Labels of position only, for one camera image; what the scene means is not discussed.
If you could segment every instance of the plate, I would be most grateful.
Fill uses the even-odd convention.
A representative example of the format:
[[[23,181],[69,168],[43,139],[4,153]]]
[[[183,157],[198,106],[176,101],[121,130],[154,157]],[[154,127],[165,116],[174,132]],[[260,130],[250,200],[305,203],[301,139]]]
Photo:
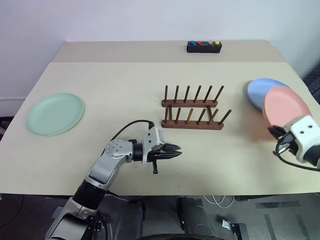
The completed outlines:
[[[26,117],[27,128],[35,135],[54,136],[73,128],[84,112],[82,100],[71,93],[57,93],[38,101]]]
[[[283,127],[296,117],[311,115],[305,101],[291,88],[273,87],[265,96],[263,117],[270,126]]]
[[[247,94],[250,102],[262,111],[265,97],[268,91],[276,86],[288,87],[284,83],[271,78],[257,78],[249,83]]]

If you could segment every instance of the black cable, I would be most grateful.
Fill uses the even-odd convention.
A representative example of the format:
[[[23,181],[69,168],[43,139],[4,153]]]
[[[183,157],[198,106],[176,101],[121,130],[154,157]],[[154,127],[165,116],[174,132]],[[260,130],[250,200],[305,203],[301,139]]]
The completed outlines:
[[[130,125],[136,124],[136,123],[148,123],[148,124],[149,124],[149,127],[148,127],[149,129],[151,129],[153,126],[155,126],[155,124],[154,124],[152,121],[149,121],[149,120],[135,120],[135,121],[132,121],[132,122],[128,123],[127,125],[125,125],[120,131],[118,131],[118,132],[113,136],[113,138],[111,138],[110,141],[115,140],[116,137],[118,137],[119,134],[123,132],[123,130],[125,130],[125,129],[126,129],[127,127],[129,127]],[[113,193],[113,192],[111,192],[111,191],[109,191],[109,190],[107,191],[107,194],[111,194],[111,195],[114,195],[114,196],[118,197],[117,194],[115,194],[115,193]]]
[[[97,235],[96,225],[97,225],[97,222],[95,221],[94,224],[93,224],[93,231],[92,231],[92,238],[91,238],[91,240],[96,240],[96,235]]]
[[[154,123],[152,121],[149,121],[149,120],[135,120],[135,121],[132,121],[132,122],[128,123],[127,125],[125,125],[120,131],[118,131],[117,134],[114,135],[113,138],[111,138],[110,141],[115,140],[116,137],[118,137],[118,135],[120,133],[122,133],[123,130],[125,130],[127,127],[129,127],[130,125],[135,124],[135,123],[148,123],[149,124],[149,129],[154,126]]]
[[[283,157],[280,155],[279,153],[279,147],[281,145],[282,141],[280,140],[276,146],[275,146],[275,155],[282,161],[284,162],[285,164],[289,164],[291,166],[294,166],[294,167],[297,167],[297,168],[300,168],[300,169],[305,169],[305,170],[311,170],[311,171],[316,171],[316,172],[320,172],[320,169],[318,168],[314,168],[314,167],[308,167],[308,166],[302,166],[302,165],[298,165],[298,164],[294,164],[292,162],[289,162],[289,161],[286,161],[283,159]]]
[[[21,200],[21,203],[20,203],[20,207],[19,207],[19,210],[18,212],[16,213],[16,215],[10,220],[8,221],[7,223],[3,224],[0,226],[0,229],[8,226],[9,224],[11,224],[14,220],[16,220],[16,218],[18,217],[18,215],[20,214],[21,210],[22,210],[22,207],[24,205],[24,201],[25,201],[25,195],[22,195],[22,200]]]
[[[102,225],[104,226],[105,240],[108,240],[108,227],[105,221],[105,218],[102,218]]]

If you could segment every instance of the pink plate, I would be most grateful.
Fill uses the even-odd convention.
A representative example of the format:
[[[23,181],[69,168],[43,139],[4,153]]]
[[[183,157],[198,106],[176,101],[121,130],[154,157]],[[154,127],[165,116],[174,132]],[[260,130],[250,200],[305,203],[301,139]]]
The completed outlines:
[[[279,127],[283,127],[296,117],[311,115],[303,99],[285,86],[275,86],[269,90],[264,99],[262,113],[270,126]]]

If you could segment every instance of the table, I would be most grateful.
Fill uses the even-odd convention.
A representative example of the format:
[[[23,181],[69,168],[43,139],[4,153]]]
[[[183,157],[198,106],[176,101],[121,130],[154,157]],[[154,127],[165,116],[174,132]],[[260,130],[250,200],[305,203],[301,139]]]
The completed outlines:
[[[139,56],[136,44],[150,44]],[[320,107],[293,69],[269,43],[254,42],[254,51],[235,46],[248,42],[223,41],[221,56],[186,53],[185,42],[66,43],[48,65],[0,142],[0,192],[15,194],[73,195],[84,176],[113,135],[137,119],[152,120],[167,143],[181,147],[182,155],[152,164],[125,164],[111,186],[119,195],[271,195],[320,191],[320,174],[282,163],[272,151],[276,141],[269,134],[262,113],[246,96],[249,81],[279,80],[296,91],[320,123]],[[150,54],[155,46],[155,53]],[[245,61],[237,57],[244,54]],[[198,85],[204,98],[213,85],[211,99],[221,85],[216,119],[232,109],[220,131],[161,128],[165,85],[173,98],[176,85],[183,98]],[[76,94],[84,101],[84,114],[70,131],[52,137],[31,134],[26,128],[28,111],[41,98],[55,93]],[[201,108],[192,115],[199,117]],[[182,109],[186,119],[189,109]],[[147,124],[137,123],[119,137],[141,140]],[[290,153],[286,159],[295,161]]]

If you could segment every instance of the black box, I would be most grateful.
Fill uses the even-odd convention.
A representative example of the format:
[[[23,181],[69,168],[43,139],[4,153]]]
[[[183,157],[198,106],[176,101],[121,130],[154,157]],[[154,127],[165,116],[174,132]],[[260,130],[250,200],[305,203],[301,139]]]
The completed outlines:
[[[222,43],[219,41],[218,44],[216,42],[213,42],[212,44],[209,44],[207,41],[202,41],[201,44],[198,42],[194,42],[194,44],[191,44],[190,42],[193,41],[188,41],[188,44],[186,46],[186,51],[188,53],[211,53],[211,54],[218,54],[220,53],[220,50],[222,48]]]

